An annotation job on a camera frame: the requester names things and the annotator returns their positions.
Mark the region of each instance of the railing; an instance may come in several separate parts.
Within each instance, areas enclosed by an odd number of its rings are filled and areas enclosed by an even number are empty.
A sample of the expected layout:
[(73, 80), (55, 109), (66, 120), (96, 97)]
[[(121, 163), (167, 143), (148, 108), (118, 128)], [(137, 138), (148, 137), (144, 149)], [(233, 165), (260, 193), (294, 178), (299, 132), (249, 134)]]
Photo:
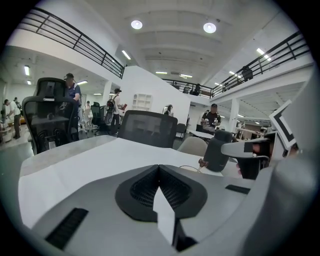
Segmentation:
[(117, 77), (123, 77), (125, 68), (107, 51), (80, 30), (46, 10), (34, 7), (20, 22), (18, 29), (61, 43), (103, 66)]
[(204, 85), (200, 85), (200, 90), (197, 93), (197, 90), (196, 90), (197, 85), (195, 83), (171, 80), (171, 79), (163, 79), (163, 80), (184, 94), (202, 96), (209, 99), (213, 95), (213, 89)]
[(219, 85), (213, 88), (212, 96), (217, 96), (220, 93), (241, 85), (259, 74), (277, 68), (285, 62), (296, 60), (309, 51), (301, 32), (298, 31), (219, 83)]

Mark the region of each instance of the table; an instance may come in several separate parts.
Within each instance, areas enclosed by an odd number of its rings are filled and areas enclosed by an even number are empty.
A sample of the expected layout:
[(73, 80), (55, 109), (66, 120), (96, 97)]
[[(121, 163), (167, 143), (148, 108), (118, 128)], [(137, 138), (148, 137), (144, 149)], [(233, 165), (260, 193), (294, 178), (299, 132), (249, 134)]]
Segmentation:
[(201, 132), (201, 131), (189, 130), (189, 129), (187, 129), (187, 131), (191, 134), (194, 134), (195, 136), (206, 138), (206, 139), (211, 139), (214, 137), (213, 135), (211, 135), (209, 133), (205, 133), (205, 132)]
[[(42, 152), (21, 166), (18, 185), (21, 219), (32, 228), (44, 213), (92, 181), (156, 164), (198, 168), (199, 159), (172, 148), (107, 135)], [(209, 170), (204, 173), (222, 176)]]

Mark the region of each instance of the white pillar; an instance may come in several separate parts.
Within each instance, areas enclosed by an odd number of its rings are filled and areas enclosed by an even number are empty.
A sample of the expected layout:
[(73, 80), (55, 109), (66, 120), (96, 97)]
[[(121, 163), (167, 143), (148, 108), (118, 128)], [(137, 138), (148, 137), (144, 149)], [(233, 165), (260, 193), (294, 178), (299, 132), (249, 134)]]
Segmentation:
[(107, 105), (107, 101), (109, 100), (109, 94), (111, 91), (111, 85), (112, 85), (111, 81), (106, 82), (104, 85), (102, 103), (101, 103), (102, 106)]
[(230, 113), (230, 120), (229, 120), (229, 132), (234, 133), (237, 126), (239, 114), (239, 99), (233, 98), (232, 99), (232, 106), (231, 106), (231, 113)]

